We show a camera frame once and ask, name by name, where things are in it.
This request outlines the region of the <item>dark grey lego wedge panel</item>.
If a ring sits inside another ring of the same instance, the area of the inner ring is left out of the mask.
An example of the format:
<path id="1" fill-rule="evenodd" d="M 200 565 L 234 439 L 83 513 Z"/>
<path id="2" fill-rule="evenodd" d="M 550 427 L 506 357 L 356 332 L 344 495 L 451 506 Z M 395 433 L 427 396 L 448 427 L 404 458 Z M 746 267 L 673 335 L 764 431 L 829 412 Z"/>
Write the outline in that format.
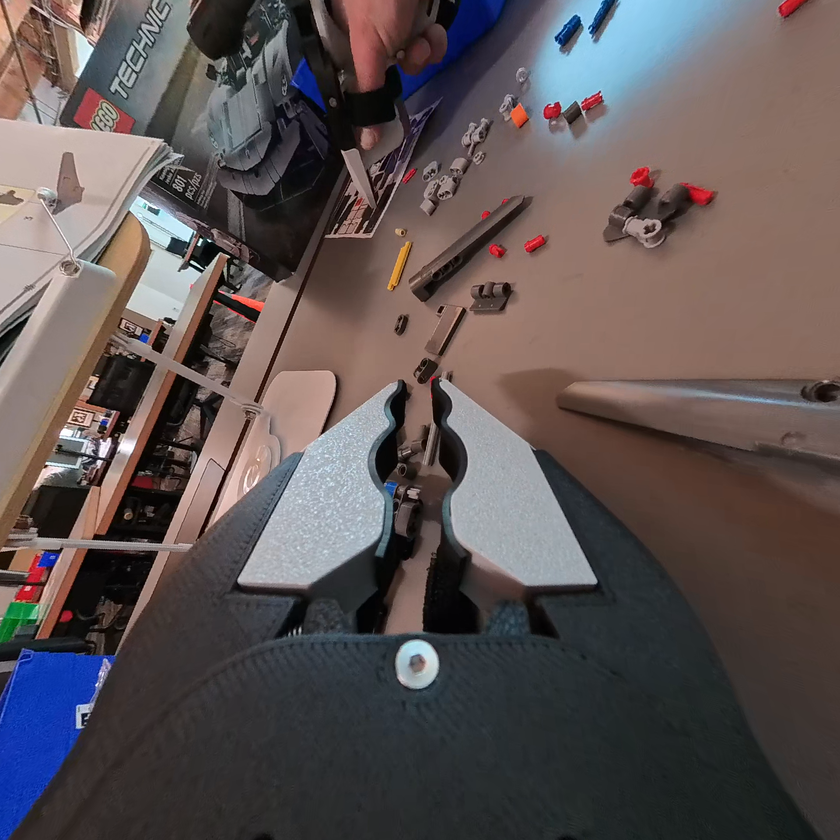
<path id="1" fill-rule="evenodd" d="M 838 513 L 839 381 L 577 381 L 562 410 L 679 438 Z"/>

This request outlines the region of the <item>grey lego panel with holes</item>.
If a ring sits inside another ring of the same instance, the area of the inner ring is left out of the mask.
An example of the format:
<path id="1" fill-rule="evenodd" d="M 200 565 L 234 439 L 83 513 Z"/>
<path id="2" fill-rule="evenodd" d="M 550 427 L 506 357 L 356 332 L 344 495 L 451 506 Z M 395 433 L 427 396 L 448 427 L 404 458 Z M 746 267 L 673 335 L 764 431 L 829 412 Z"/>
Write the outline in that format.
<path id="1" fill-rule="evenodd" d="M 532 196 L 528 195 L 508 198 L 458 237 L 452 245 L 430 259 L 408 281 L 414 297 L 420 301 L 431 298 L 442 284 L 462 270 L 484 246 L 490 245 L 491 240 L 531 203 Z"/>

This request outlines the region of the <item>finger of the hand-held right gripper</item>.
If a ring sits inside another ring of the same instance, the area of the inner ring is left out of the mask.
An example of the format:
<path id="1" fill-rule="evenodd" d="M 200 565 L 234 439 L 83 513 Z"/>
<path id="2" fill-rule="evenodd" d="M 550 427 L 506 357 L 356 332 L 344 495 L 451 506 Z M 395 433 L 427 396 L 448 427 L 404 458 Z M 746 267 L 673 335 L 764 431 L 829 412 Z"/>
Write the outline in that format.
<path id="1" fill-rule="evenodd" d="M 341 154 L 357 193 L 365 200 L 368 207 L 375 208 L 377 204 L 375 190 L 364 166 L 360 150 L 354 146 L 346 150 L 342 149 Z"/>

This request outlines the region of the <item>lego set box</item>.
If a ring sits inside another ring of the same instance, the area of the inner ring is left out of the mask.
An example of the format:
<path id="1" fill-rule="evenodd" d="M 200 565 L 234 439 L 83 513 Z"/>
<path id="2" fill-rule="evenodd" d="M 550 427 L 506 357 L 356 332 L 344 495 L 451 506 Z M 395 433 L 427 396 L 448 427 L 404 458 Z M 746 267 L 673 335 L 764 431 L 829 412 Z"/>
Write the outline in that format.
<path id="1" fill-rule="evenodd" d="M 322 109 L 291 85 L 304 55 L 282 3 L 255 1 L 244 44 L 209 59 L 191 2 L 83 2 L 94 45 L 59 117 L 169 144 L 182 161 L 143 197 L 274 280 L 298 269 L 344 175 Z"/>

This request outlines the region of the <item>orange red bar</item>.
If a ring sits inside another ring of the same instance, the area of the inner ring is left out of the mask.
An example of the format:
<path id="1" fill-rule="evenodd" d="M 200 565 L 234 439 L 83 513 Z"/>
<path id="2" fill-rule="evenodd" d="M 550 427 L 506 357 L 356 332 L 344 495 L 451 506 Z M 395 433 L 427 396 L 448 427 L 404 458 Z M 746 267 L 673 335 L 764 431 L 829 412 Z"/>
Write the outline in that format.
<path id="1" fill-rule="evenodd" d="M 259 315 L 263 311 L 265 305 L 263 301 L 242 297 L 236 294 L 228 295 L 220 290 L 217 290 L 213 294 L 213 301 L 251 323 L 256 323 L 259 320 Z"/>

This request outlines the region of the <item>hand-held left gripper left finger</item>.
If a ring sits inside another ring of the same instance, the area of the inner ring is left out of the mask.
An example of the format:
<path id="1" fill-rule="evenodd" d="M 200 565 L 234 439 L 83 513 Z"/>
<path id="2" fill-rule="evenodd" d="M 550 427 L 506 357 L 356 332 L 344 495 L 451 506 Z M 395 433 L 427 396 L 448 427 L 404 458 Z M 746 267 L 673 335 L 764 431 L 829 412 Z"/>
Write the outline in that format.
<path id="1" fill-rule="evenodd" d="M 385 483 L 407 398 L 397 380 L 306 448 L 238 576 L 242 590 L 330 599 L 345 613 L 372 598 L 393 531 Z"/>

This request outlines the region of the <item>grey and red lego assembly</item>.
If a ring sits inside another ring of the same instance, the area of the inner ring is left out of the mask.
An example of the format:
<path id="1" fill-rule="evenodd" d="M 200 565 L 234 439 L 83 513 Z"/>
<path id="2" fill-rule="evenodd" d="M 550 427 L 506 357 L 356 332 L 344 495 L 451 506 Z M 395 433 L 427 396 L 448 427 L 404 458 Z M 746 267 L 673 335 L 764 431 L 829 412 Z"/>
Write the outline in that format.
<path id="1" fill-rule="evenodd" d="M 602 231 L 607 244 L 632 239 L 646 249 L 659 247 L 692 207 L 708 206 L 718 196 L 717 191 L 692 182 L 661 189 L 660 175 L 660 170 L 649 166 L 632 172 L 631 191 L 612 208 Z"/>

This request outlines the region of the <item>desk with wooden edge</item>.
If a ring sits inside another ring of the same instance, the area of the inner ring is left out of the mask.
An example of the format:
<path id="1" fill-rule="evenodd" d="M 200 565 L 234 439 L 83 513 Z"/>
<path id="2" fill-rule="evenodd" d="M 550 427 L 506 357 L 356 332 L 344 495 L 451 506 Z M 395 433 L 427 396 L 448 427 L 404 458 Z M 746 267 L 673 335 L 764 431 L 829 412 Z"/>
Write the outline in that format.
<path id="1" fill-rule="evenodd" d="M 213 302 L 227 262 L 225 255 L 217 256 L 213 264 L 193 283 L 182 313 L 172 327 L 164 355 L 176 362 L 183 362 Z M 91 541 L 95 537 L 105 536 L 111 528 L 174 381 L 175 374 L 167 370 L 156 369 L 152 374 L 105 477 L 99 488 L 88 494 L 71 530 L 70 539 Z M 38 604 L 37 640 L 47 639 L 54 632 L 86 553 L 87 550 L 83 548 L 65 548 L 61 551 Z"/>

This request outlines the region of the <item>blue and black lego assembly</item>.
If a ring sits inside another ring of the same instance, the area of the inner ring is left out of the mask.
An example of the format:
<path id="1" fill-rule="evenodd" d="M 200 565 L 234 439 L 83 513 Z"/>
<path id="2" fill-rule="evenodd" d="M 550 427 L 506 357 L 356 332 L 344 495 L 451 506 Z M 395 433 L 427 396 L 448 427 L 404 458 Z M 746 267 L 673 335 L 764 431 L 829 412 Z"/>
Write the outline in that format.
<path id="1" fill-rule="evenodd" d="M 385 483 L 392 497 L 393 529 L 389 542 L 389 556 L 402 563 L 413 556 L 415 541 L 421 528 L 424 501 L 421 488 L 399 484 L 394 480 Z"/>

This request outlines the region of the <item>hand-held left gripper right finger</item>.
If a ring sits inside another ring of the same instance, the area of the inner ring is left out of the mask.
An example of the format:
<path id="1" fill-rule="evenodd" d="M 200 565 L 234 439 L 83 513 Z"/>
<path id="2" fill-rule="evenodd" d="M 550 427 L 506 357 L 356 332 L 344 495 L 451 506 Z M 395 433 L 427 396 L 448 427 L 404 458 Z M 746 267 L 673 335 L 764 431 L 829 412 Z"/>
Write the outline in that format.
<path id="1" fill-rule="evenodd" d="M 437 380 L 432 401 L 451 479 L 444 543 L 465 564 L 459 589 L 475 604 L 593 592 L 595 572 L 537 450 L 451 381 Z"/>

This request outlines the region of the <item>blue bin with square tag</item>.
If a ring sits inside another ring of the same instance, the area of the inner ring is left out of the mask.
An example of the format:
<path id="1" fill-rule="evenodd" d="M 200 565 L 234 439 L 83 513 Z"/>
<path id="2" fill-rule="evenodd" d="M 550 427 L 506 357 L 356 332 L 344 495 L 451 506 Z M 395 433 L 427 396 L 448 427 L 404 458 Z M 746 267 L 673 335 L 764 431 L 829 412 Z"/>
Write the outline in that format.
<path id="1" fill-rule="evenodd" d="M 114 656 L 25 648 L 1 700 L 1 838 L 11 837 L 86 726 Z"/>

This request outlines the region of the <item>lego sticker sheet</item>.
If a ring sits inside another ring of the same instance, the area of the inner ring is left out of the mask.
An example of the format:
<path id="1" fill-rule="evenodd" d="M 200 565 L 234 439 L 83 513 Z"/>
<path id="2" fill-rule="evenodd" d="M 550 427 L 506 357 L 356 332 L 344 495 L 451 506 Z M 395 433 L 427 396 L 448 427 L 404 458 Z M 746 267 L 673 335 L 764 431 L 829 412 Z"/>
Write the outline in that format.
<path id="1" fill-rule="evenodd" d="M 352 182 L 347 183 L 329 217 L 324 231 L 326 239 L 373 237 L 394 195 L 413 169 L 411 160 L 418 139 L 441 101 L 438 98 L 423 110 L 410 115 L 407 138 L 396 150 L 368 169 L 375 206 L 366 202 Z"/>

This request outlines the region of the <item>flat dark grey lego plate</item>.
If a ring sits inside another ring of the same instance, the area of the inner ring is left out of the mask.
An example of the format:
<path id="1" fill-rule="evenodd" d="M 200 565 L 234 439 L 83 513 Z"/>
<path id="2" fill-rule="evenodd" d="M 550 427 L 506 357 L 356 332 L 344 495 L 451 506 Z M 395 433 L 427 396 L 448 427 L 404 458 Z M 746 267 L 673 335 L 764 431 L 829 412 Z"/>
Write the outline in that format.
<path id="1" fill-rule="evenodd" d="M 438 308 L 437 326 L 425 345 L 427 356 L 440 357 L 446 352 L 466 314 L 466 308 L 454 304 L 446 304 Z"/>

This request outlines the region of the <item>lego instruction booklet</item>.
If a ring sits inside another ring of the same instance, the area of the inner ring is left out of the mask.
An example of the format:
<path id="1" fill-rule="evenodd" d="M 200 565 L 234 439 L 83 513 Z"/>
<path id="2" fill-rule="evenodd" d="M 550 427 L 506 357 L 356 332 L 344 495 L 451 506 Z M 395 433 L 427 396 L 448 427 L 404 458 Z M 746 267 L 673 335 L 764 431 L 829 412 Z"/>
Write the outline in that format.
<path id="1" fill-rule="evenodd" d="M 151 178 L 182 158 L 162 140 L 2 119 L 2 333 L 62 264 L 94 261 Z"/>

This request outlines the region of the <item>blue plastic bin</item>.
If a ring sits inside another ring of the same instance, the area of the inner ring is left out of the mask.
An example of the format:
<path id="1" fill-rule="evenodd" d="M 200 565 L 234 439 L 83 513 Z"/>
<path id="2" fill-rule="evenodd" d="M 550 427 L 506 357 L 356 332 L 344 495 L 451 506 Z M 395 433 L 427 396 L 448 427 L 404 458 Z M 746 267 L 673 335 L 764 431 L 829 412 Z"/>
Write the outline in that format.
<path id="1" fill-rule="evenodd" d="M 448 29 L 448 46 L 443 59 L 437 64 L 426 66 L 415 76 L 399 70 L 404 99 L 410 98 L 441 71 L 455 63 L 486 35 L 496 25 L 505 5 L 505 1 L 461 1 L 455 20 Z M 298 62 L 291 85 L 319 107 L 324 107 L 316 78 L 305 59 Z"/>

